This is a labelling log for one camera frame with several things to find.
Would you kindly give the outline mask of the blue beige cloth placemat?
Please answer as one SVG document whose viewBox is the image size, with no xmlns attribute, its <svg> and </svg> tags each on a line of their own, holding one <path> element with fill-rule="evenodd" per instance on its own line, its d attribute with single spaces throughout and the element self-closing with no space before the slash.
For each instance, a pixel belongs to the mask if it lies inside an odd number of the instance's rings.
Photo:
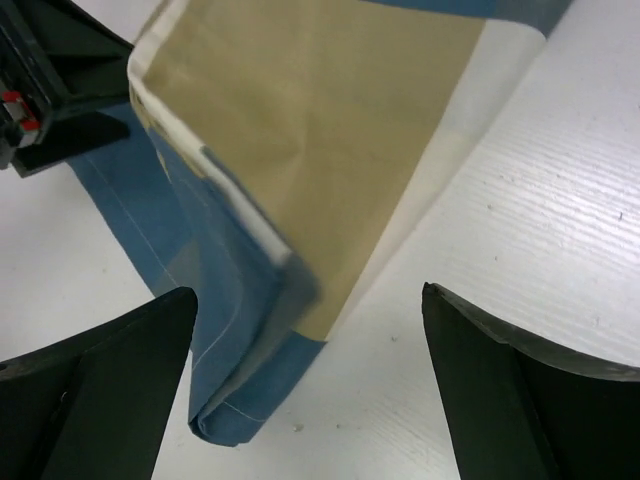
<svg viewBox="0 0 640 480">
<path fill-rule="evenodd" d="M 164 1 L 129 140 L 71 163 L 157 295 L 193 288 L 188 425 L 250 441 L 483 136 L 565 1 Z"/>
</svg>

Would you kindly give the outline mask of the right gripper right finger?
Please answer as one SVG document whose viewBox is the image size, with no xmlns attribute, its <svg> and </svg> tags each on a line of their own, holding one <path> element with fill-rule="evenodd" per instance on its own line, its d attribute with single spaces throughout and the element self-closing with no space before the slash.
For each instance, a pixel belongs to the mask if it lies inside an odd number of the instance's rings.
<svg viewBox="0 0 640 480">
<path fill-rule="evenodd" d="M 426 341 L 463 479 L 636 479 L 639 370 L 505 322 L 437 284 Z"/>
</svg>

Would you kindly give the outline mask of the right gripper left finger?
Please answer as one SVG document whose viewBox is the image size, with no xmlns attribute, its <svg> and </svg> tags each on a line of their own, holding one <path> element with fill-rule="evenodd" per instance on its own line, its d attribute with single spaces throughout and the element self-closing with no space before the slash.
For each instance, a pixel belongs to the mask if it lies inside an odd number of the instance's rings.
<svg viewBox="0 0 640 480">
<path fill-rule="evenodd" d="M 3 361 L 2 478 L 151 478 L 197 311 L 179 287 Z"/>
</svg>

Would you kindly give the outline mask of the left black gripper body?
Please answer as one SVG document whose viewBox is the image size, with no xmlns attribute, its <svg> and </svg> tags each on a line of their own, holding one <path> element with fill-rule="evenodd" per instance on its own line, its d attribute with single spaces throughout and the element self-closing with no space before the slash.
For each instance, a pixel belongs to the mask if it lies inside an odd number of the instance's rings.
<svg viewBox="0 0 640 480">
<path fill-rule="evenodd" d="M 1 167 L 20 177 L 128 138 L 132 46 L 72 1 L 1 4 Z"/>
</svg>

